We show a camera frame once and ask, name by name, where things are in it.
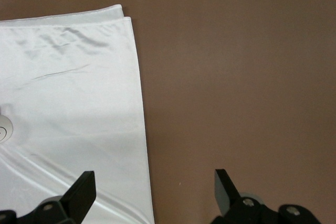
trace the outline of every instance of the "black bracket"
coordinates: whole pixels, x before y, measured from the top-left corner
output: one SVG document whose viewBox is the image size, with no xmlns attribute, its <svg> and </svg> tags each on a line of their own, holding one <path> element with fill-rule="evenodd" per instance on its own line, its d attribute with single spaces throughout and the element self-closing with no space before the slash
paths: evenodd
<svg viewBox="0 0 336 224">
<path fill-rule="evenodd" d="M 222 215 L 212 224 L 321 224 L 304 207 L 282 205 L 275 212 L 253 198 L 241 197 L 224 169 L 215 172 L 215 198 Z"/>
<path fill-rule="evenodd" d="M 94 172 L 84 172 L 60 200 L 44 202 L 19 218 L 13 210 L 0 211 L 0 224 L 80 224 L 95 199 Z"/>
</svg>

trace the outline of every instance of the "shiny satin fabric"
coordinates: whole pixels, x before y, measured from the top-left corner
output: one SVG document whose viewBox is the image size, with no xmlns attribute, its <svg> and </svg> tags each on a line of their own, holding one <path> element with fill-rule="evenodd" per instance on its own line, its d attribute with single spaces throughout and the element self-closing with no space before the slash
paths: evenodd
<svg viewBox="0 0 336 224">
<path fill-rule="evenodd" d="M 138 58 L 121 6 L 0 23 L 0 209 L 27 214 L 85 170 L 83 223 L 154 223 Z"/>
</svg>

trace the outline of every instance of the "gray screw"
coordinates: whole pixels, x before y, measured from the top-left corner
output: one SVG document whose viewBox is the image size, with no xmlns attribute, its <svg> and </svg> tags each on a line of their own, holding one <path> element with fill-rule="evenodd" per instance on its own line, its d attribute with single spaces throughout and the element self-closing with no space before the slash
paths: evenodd
<svg viewBox="0 0 336 224">
<path fill-rule="evenodd" d="M 292 215 L 295 215 L 295 216 L 300 215 L 300 212 L 296 207 L 290 206 L 290 207 L 287 207 L 286 210 L 287 210 L 287 212 L 289 212 Z"/>
<path fill-rule="evenodd" d="M 48 211 L 52 208 L 52 204 L 47 204 L 43 207 L 43 211 Z"/>
<path fill-rule="evenodd" d="M 253 203 L 253 201 L 252 201 L 251 199 L 244 199 L 244 200 L 243 200 L 243 203 L 244 203 L 246 206 L 248 206 L 248 207 L 252 207 L 252 206 L 254 206 L 254 203 Z"/>
</svg>

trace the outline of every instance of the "brown surface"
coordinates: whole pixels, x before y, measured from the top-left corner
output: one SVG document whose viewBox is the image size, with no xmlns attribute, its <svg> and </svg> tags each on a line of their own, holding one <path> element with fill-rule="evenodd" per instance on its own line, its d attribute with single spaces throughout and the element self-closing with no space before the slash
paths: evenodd
<svg viewBox="0 0 336 224">
<path fill-rule="evenodd" d="M 0 19 L 133 18 L 156 223 L 209 223 L 215 168 L 277 209 L 336 212 L 336 0 L 0 0 Z"/>
</svg>

